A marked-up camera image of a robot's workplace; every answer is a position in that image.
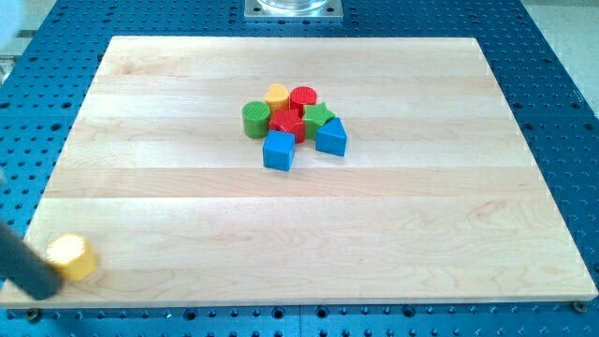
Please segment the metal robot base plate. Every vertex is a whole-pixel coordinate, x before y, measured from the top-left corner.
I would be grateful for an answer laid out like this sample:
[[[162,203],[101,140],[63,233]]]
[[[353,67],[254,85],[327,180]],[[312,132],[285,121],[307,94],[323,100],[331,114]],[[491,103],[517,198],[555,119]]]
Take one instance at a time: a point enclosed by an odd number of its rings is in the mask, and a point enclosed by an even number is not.
[[[245,0],[243,14],[250,22],[339,22],[342,0]]]

